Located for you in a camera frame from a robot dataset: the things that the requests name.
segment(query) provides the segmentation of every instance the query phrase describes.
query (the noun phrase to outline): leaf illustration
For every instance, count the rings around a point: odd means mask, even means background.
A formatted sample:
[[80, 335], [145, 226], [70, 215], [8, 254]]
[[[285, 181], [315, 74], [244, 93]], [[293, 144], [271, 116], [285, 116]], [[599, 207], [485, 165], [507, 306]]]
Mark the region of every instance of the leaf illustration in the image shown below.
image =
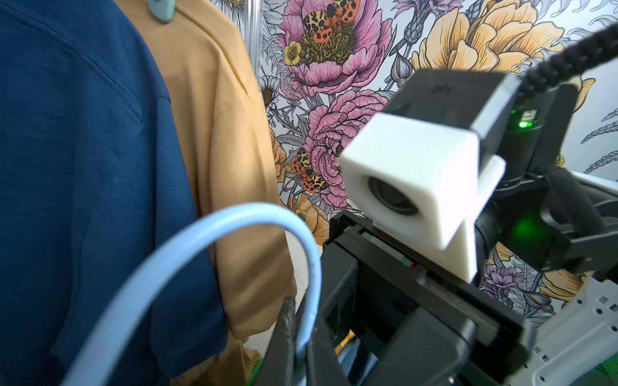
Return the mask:
[[388, 100], [391, 100], [391, 98], [395, 95], [395, 91], [391, 91], [391, 90], [379, 90], [376, 91], [376, 94], [385, 97]]
[[288, 95], [293, 96], [293, 99], [300, 99], [300, 96], [291, 86], [291, 82], [289, 79], [290, 74], [284, 68], [284, 64], [282, 64], [282, 61], [284, 59], [283, 49], [273, 43], [272, 36], [270, 39], [267, 39], [266, 37], [262, 37], [262, 39], [262, 47], [266, 53], [264, 62], [266, 63], [266, 65], [268, 65], [270, 62], [271, 71], [273, 71], [277, 79], [279, 79], [279, 86]]
[[595, 170], [595, 169], [599, 169], [601, 166], [606, 165], [612, 161], [615, 161], [618, 159], [618, 150], [614, 150], [613, 152], [609, 153], [607, 156], [603, 156], [601, 157], [600, 160], [596, 161], [594, 164], [590, 165], [586, 170], [584, 170], [585, 174], [589, 174], [591, 171]]
[[[609, 2], [609, 0], [607, 1], [603, 1], [603, 5], [607, 4]], [[613, 17], [612, 15], [601, 15], [601, 16], [597, 16], [594, 19], [592, 19], [592, 21], [588, 24], [588, 25], [592, 25], [595, 22], [599, 22], [601, 24], [603, 24], [604, 27], [609, 27], [610, 25], [612, 25], [613, 23], [618, 22], [618, 19]]]
[[309, 197], [309, 201], [311, 201], [311, 204], [317, 204], [318, 202], [320, 202], [320, 200], [322, 200], [321, 195], [312, 195], [311, 197]]
[[511, 288], [509, 299], [513, 302], [513, 310], [523, 315], [523, 308], [526, 302], [523, 298], [522, 291], [518, 288]]
[[603, 0], [601, 1], [601, 4], [599, 4], [598, 6], [591, 8], [590, 12], [594, 12], [596, 10], [600, 10], [601, 8], [603, 8], [607, 3], [609, 3], [609, 0]]
[[538, 282], [540, 281], [540, 279], [537, 280], [538, 272], [534, 268], [520, 260], [518, 256], [513, 259], [513, 265], [522, 272], [523, 282], [519, 285], [519, 288], [529, 292], [536, 291], [536, 288], [534, 288], [535, 282], [536, 286], [538, 286]]
[[578, 9], [574, 9], [573, 12], [579, 12], [588, 6], [590, 0], [580, 0], [580, 7]]
[[466, 17], [470, 23], [474, 22], [478, 19], [478, 16], [481, 14], [481, 6], [483, 5], [483, 0], [476, 0], [472, 3], [470, 7], [465, 11]]
[[291, 134], [282, 134], [277, 136], [277, 141], [281, 143], [287, 143], [294, 146], [303, 146], [305, 144], [304, 138], [299, 138]]
[[492, 251], [491, 257], [492, 257], [492, 260], [494, 261], [494, 264], [496, 265], [496, 268], [504, 267], [504, 263], [502, 262], [502, 259], [500, 258], [500, 256], [498, 255], [495, 249]]
[[605, 118], [601, 119], [601, 122], [605, 122], [608, 119], [612, 119], [613, 117], [618, 115], [618, 109], [610, 112], [608, 115], [605, 116]]
[[330, 206], [329, 204], [327, 204], [324, 200], [322, 200], [322, 202], [320, 202], [319, 205], [320, 209], [322, 209], [322, 211], [327, 215], [330, 216], [331, 212], [332, 212], [332, 206]]
[[303, 135], [303, 137], [308, 137], [309, 136], [309, 120], [305, 117], [299, 116], [298, 117], [298, 129], [300, 130], [300, 133]]
[[528, 291], [524, 291], [523, 296], [528, 307], [540, 309], [552, 315], [555, 314], [554, 308], [551, 306], [551, 299], [549, 296], [538, 292]]
[[607, 134], [607, 133], [616, 132], [616, 131], [618, 131], [618, 120], [615, 121], [613, 124], [600, 127], [596, 129], [595, 131], [591, 132], [586, 137], [584, 137], [584, 139], [582, 140], [582, 143], [596, 137], [597, 135]]
[[286, 158], [286, 165], [291, 165], [292, 164], [292, 158], [296, 157], [296, 150], [292, 150], [290, 152], [290, 154], [288, 154], [287, 158]]
[[581, 36], [582, 38], [587, 38], [589, 36], [591, 36], [593, 33], [591, 31], [585, 30], [583, 28], [573, 28], [571, 31], [569, 31], [567, 33], [567, 35], [578, 35]]
[[550, 319], [551, 319], [551, 315], [533, 316], [533, 317], [528, 318], [528, 320], [532, 322], [532, 325], [535, 326], [536, 328], [541, 327], [543, 324], [545, 324], [546, 321]]

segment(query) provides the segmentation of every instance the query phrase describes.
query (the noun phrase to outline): shirt sleeve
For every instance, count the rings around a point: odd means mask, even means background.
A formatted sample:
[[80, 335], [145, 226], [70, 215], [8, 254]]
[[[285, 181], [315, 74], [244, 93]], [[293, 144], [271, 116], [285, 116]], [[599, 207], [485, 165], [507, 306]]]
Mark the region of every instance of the shirt sleeve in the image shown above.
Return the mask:
[[[260, 93], [241, 93], [214, 122], [210, 154], [213, 210], [280, 204], [270, 130]], [[285, 231], [273, 225], [238, 230], [215, 245], [219, 287], [238, 339], [268, 330], [283, 299], [296, 294]]]
[[[159, 246], [197, 219], [169, 101], [151, 109], [156, 126], [156, 225]], [[227, 343], [221, 297], [208, 252], [195, 256], [163, 289], [151, 309], [150, 343], [163, 373], [172, 378]]]

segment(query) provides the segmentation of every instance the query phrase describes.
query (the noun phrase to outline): camera lens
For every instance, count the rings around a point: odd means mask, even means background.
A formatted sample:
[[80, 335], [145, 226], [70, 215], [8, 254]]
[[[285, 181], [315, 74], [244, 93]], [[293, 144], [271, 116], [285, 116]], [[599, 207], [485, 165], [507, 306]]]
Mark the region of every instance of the camera lens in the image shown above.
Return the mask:
[[403, 193], [378, 178], [369, 178], [369, 189], [385, 207], [393, 212], [406, 216], [418, 213], [418, 208]]

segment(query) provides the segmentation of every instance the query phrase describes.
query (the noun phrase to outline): pink flower petal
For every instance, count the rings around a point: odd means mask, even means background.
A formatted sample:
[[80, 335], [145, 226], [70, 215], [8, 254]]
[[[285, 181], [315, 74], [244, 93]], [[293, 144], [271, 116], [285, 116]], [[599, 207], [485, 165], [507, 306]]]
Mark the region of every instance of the pink flower petal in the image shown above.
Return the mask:
[[311, 154], [314, 147], [315, 147], [315, 144], [313, 140], [311, 139], [310, 136], [308, 136], [307, 139], [305, 140], [305, 144], [303, 145], [303, 149], [305, 149], [305, 151], [307, 151], [308, 154]]
[[329, 4], [332, 4], [332, 0], [310, 0], [305, 1], [303, 4], [302, 11], [300, 13], [301, 17], [304, 17], [312, 12], [317, 10], [326, 10]]
[[382, 63], [383, 59], [383, 55], [382, 57], [377, 57], [370, 68], [366, 69], [365, 71], [358, 71], [358, 75], [356, 76], [356, 79], [352, 86], [364, 87], [371, 83], [371, 81], [378, 74], [378, 70], [380, 69], [380, 64]]
[[348, 113], [358, 106], [366, 106], [372, 103], [378, 103], [378, 100], [372, 96], [357, 96], [356, 98], [346, 101], [343, 106], [338, 106], [337, 110]]
[[343, 66], [343, 73], [352, 73], [354, 71], [362, 72], [371, 67], [376, 56], [378, 55], [378, 47], [373, 45], [369, 49], [362, 48], [348, 57]]
[[380, 37], [380, 30], [382, 24], [382, 10], [375, 11], [371, 15], [365, 15], [358, 24], [354, 26], [354, 36], [356, 36], [356, 45], [354, 51], [358, 51], [361, 48], [369, 48], [376, 44]]
[[342, 122], [343, 120], [345, 120], [347, 118], [347, 116], [345, 116], [345, 114], [341, 113], [341, 112], [329, 112], [327, 114], [325, 114], [324, 116], [322, 116], [322, 118], [320, 119], [320, 122], [318, 124], [318, 126], [316, 128], [312, 128], [310, 125], [309, 128], [309, 135], [310, 136], [315, 136], [325, 130], [332, 130], [332, 128], [338, 124], [339, 122]]
[[320, 125], [320, 120], [328, 111], [328, 107], [321, 105], [315, 108], [315, 110], [309, 113], [309, 137], [313, 136], [313, 133]]
[[286, 8], [283, 10], [284, 15], [301, 16], [303, 4], [305, 0], [288, 0]]
[[326, 163], [326, 174], [330, 177], [329, 179], [331, 181], [333, 181], [333, 184], [339, 184], [341, 183], [341, 179], [342, 177], [339, 175], [339, 170], [337, 169], [338, 165], [335, 165], [335, 161], [338, 162], [338, 160], [329, 160], [330, 162]]
[[341, 187], [333, 186], [333, 187], [330, 187], [329, 190], [334, 195], [337, 195], [337, 196], [340, 196], [340, 197], [345, 197], [345, 190], [343, 188], [341, 188]]
[[304, 81], [308, 86], [318, 86], [320, 83], [336, 79], [342, 72], [343, 67], [335, 62], [313, 62], [304, 74]]
[[357, 109], [354, 109], [353, 111], [350, 111], [350, 113], [348, 114], [348, 119], [359, 119], [364, 117], [365, 115], [367, 115], [367, 118], [373, 117], [375, 114], [377, 113], [376, 110], [374, 109], [369, 109], [367, 107], [359, 107]]
[[352, 139], [353, 138], [350, 138], [348, 136], [347, 137], [343, 137], [341, 139], [341, 145], [344, 147], [344, 149], [347, 147], [347, 145], [349, 145], [352, 142]]
[[363, 90], [357, 93], [357, 96], [379, 96], [371, 90]]
[[383, 97], [383, 96], [381, 96], [379, 94], [374, 94], [373, 97], [378, 100], [378, 103], [381, 103], [381, 104], [387, 104], [388, 103], [388, 99], [386, 99], [385, 97]]
[[380, 39], [377, 42], [378, 47], [384, 47], [384, 49], [386, 49], [391, 42], [391, 24], [392, 19], [387, 19], [382, 23], [382, 27], [380, 27]]
[[329, 111], [341, 111], [341, 106], [343, 106], [346, 102], [353, 100], [354, 98], [356, 98], [358, 95], [358, 93], [354, 90], [348, 90], [345, 93], [339, 95], [337, 97], [337, 99], [335, 99], [332, 103], [331, 103], [331, 107], [329, 107]]
[[285, 49], [285, 48], [286, 48], [286, 46], [287, 46], [287, 43], [286, 43], [286, 34], [285, 34], [285, 33], [278, 33], [278, 34], [276, 35], [276, 39], [277, 39], [277, 40], [276, 40], [277, 45], [278, 45], [279, 47], [281, 47], [281, 48]]
[[376, 9], [378, 9], [378, 0], [362, 0], [360, 2], [360, 9], [354, 18], [354, 28], [363, 20], [365, 17], [371, 17], [376, 13]]
[[356, 134], [358, 134], [359, 128], [352, 124], [347, 124], [347, 125], [340, 125], [338, 129], [341, 130], [344, 135], [347, 135], [350, 138], [354, 138]]
[[321, 194], [325, 203], [332, 205], [337, 209], [343, 209], [347, 207], [347, 201], [345, 200], [345, 197], [336, 196], [327, 190], [321, 192]]
[[341, 75], [338, 79], [326, 82], [324, 86], [305, 86], [299, 84], [299, 90], [301, 93], [305, 93], [309, 96], [314, 96], [317, 93], [336, 94], [352, 86], [356, 76], [356, 72], [350, 74], [348, 77]]
[[336, 128], [327, 128], [315, 135], [314, 139], [317, 143], [327, 146], [332, 140], [341, 142], [341, 133], [336, 131]]
[[284, 15], [281, 29], [286, 32], [287, 44], [290, 44], [291, 41], [301, 42], [303, 40], [305, 26], [303, 25], [303, 20], [300, 16]]

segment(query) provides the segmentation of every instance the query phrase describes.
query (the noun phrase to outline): mint green hanger clip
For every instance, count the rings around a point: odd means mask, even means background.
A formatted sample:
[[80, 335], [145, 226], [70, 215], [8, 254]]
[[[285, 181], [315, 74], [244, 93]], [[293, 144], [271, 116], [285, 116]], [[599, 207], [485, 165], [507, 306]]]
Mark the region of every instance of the mint green hanger clip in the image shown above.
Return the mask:
[[148, 9], [154, 17], [164, 23], [169, 23], [174, 18], [176, 0], [148, 0]]

